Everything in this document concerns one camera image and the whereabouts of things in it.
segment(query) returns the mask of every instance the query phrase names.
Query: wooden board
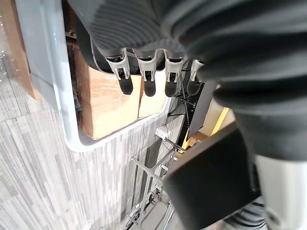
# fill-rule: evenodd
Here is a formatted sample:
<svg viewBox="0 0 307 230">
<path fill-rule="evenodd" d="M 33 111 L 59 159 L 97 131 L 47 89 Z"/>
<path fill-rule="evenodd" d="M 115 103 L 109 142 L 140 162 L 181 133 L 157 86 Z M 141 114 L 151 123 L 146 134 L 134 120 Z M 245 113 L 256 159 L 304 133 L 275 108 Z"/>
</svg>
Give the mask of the wooden board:
<svg viewBox="0 0 307 230">
<path fill-rule="evenodd" d="M 92 139 L 99 139 L 136 121 L 141 77 L 131 77 L 133 92 L 124 95 L 115 75 L 89 67 L 79 48 L 74 46 L 73 49 L 77 94 L 82 107 L 81 130 Z"/>
<path fill-rule="evenodd" d="M 9 55 L 14 76 L 29 95 L 37 100 L 42 99 L 42 96 L 34 87 L 31 80 L 15 1 L 0 0 L 0 6 L 0 23 L 5 32 L 8 44 L 8 49 L 5 52 Z"/>
</svg>

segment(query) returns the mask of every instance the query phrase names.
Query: robotic hand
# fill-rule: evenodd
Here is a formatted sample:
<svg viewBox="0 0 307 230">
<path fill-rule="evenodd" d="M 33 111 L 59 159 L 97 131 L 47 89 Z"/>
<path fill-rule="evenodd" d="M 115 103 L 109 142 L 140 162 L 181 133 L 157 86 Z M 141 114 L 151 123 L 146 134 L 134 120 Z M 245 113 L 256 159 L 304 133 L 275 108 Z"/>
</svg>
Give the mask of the robotic hand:
<svg viewBox="0 0 307 230">
<path fill-rule="evenodd" d="M 214 97 L 235 113 L 269 229 L 307 229 L 307 1 L 69 2 L 93 59 L 108 62 L 124 93 L 133 89 L 133 54 L 145 93 L 154 94 L 161 49 L 167 96 L 176 92 L 185 55 L 194 60 L 190 92 L 201 81 L 217 81 Z"/>
</svg>

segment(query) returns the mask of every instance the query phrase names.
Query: cable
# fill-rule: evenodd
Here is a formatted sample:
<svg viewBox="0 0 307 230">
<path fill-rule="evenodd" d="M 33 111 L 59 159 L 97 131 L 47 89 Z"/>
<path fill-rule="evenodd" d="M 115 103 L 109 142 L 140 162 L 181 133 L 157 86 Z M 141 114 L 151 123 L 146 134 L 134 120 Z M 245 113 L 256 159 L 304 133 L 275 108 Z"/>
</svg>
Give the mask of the cable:
<svg viewBox="0 0 307 230">
<path fill-rule="evenodd" d="M 169 139 L 169 132 L 168 132 L 168 127 L 167 127 L 166 123 L 162 124 L 162 126 L 165 126 L 165 127 L 166 127 L 166 130 L 167 130 L 167 139 Z M 162 140 L 162 144 L 164 145 L 165 148 L 167 148 L 169 151 L 173 150 L 173 149 L 168 148 L 168 147 L 165 145 L 164 142 L 166 142 L 166 141 L 163 141 L 163 140 Z"/>
</svg>

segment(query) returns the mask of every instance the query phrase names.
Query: metal rod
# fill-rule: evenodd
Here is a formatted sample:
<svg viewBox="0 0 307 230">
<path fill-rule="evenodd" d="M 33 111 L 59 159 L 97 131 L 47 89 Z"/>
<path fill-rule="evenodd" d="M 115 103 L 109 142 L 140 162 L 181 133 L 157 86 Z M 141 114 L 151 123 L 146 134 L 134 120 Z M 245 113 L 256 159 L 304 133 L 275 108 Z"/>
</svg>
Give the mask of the metal rod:
<svg viewBox="0 0 307 230">
<path fill-rule="evenodd" d="M 185 114 L 171 114 L 171 115 L 168 115 L 168 116 L 180 116 L 180 115 L 185 115 Z"/>
<path fill-rule="evenodd" d="M 179 146 L 178 144 L 172 142 L 170 139 L 165 138 L 165 141 L 167 141 L 168 143 L 171 143 L 173 146 L 175 145 L 178 149 L 180 149 L 181 151 L 186 152 L 187 150 L 182 148 L 181 146 Z"/>
<path fill-rule="evenodd" d="M 175 107 L 171 112 L 169 112 L 169 113 L 167 114 L 167 116 L 171 116 L 171 114 L 172 114 L 173 112 L 175 112 L 175 111 L 181 106 L 181 104 L 182 104 L 182 102 L 178 103 L 178 104 L 176 105 L 176 107 Z"/>
<path fill-rule="evenodd" d="M 165 213 L 165 216 L 164 216 L 164 219 L 163 219 L 163 222 L 162 222 L 162 225 L 161 225 L 161 230 L 167 229 L 168 223 L 171 220 L 174 212 L 175 212 L 175 207 L 173 206 L 172 203 L 170 203 L 168 208 L 167 208 L 167 211 Z"/>
<path fill-rule="evenodd" d="M 151 171 L 155 171 L 156 168 L 159 167 L 160 164 L 162 164 L 166 159 L 167 157 L 172 153 L 173 151 L 169 151 L 154 167 L 152 167 L 150 170 Z"/>
<path fill-rule="evenodd" d="M 154 174 L 154 172 L 152 172 L 149 168 L 145 167 L 144 165 L 142 165 L 138 160 L 136 160 L 134 157 L 131 157 L 131 160 L 134 161 L 141 169 L 143 169 L 145 172 L 147 172 L 148 175 L 150 175 L 151 177 L 153 177 L 154 179 L 156 179 L 157 181 L 163 183 L 163 180 L 158 177 L 156 174 Z"/>
<path fill-rule="evenodd" d="M 171 167 L 172 167 L 173 160 L 174 160 L 174 157 L 175 157 L 175 152 L 176 151 L 174 149 L 173 156 L 172 156 L 171 161 L 170 161 L 169 166 L 168 166 L 169 169 L 171 169 Z M 161 187 L 161 191 L 160 191 L 160 194 L 159 194 L 159 197 L 158 197 L 159 200 L 162 199 L 162 193 L 163 193 L 163 186 Z"/>
<path fill-rule="evenodd" d="M 182 75 L 179 76 L 180 78 L 180 85 L 181 85 L 181 90 L 182 90 L 182 97 L 184 100 L 186 100 L 186 95 L 184 94 L 184 86 L 183 86 L 183 79 L 182 79 Z M 187 126 L 189 127 L 190 126 L 190 123 L 189 123 L 189 115 L 188 115 L 188 108 L 187 108 L 187 104 L 184 103 L 184 108 L 186 110 L 186 115 L 187 115 Z"/>
<path fill-rule="evenodd" d="M 179 99 L 179 100 L 181 100 L 181 101 L 183 101 L 183 102 L 185 102 L 185 103 L 187 103 L 187 104 L 190 104 L 190 105 L 192 105 L 192 106 L 195 106 L 195 103 L 191 103 L 191 102 L 189 102 L 188 100 L 185 100 L 185 99 L 181 98 L 180 96 L 174 96 L 174 97 L 176 97 L 177 99 Z"/>
</svg>

